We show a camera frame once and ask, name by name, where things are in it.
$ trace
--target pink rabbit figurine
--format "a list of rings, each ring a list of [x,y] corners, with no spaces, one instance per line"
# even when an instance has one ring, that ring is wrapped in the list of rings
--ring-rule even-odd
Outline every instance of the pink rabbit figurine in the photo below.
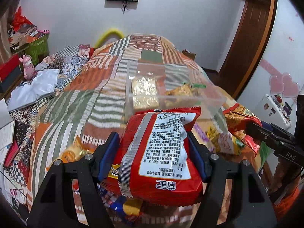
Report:
[[[32,58],[30,55],[23,55],[23,58],[19,58],[19,61],[23,64],[23,74],[24,78],[27,81],[30,81],[37,75],[37,71],[35,71],[34,65],[32,63]]]

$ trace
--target silver screw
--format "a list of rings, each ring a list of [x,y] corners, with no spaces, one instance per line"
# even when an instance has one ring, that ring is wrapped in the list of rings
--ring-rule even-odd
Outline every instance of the silver screw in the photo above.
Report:
[[[61,160],[60,159],[57,159],[54,161],[54,165],[58,166],[61,164]]]
[[[86,160],[90,160],[91,158],[93,158],[93,154],[86,154],[85,155]]]
[[[243,164],[246,165],[246,166],[250,165],[250,162],[249,162],[249,160],[247,160],[247,159],[244,159],[242,162],[243,162]]]
[[[219,156],[217,154],[211,154],[210,158],[212,158],[213,160],[218,160]]]

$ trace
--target yellow arch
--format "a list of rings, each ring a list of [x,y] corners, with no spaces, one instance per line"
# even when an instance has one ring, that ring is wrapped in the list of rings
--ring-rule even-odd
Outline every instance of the yellow arch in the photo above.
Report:
[[[123,34],[122,31],[116,29],[116,28],[110,28],[109,30],[107,30],[106,32],[104,32],[99,39],[97,40],[97,42],[94,44],[94,48],[98,48],[101,46],[101,44],[106,40],[106,38],[111,35],[111,34],[116,34],[120,39],[123,39],[125,36]]]

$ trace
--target brown door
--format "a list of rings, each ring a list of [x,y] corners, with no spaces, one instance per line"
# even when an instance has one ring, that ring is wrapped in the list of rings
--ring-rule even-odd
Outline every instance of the brown door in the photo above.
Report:
[[[274,10],[272,3],[245,2],[237,33],[215,83],[233,98],[241,94],[262,56]]]

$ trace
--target clear plastic container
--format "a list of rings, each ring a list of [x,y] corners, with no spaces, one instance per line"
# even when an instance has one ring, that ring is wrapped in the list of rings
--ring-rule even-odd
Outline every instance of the clear plastic container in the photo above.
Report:
[[[185,84],[191,88],[191,94],[169,95],[168,92]],[[201,119],[210,119],[220,109],[226,98],[217,90],[202,72],[175,64],[150,64],[129,61],[126,82],[125,120],[137,111],[147,109],[172,109],[183,107],[201,107]]]

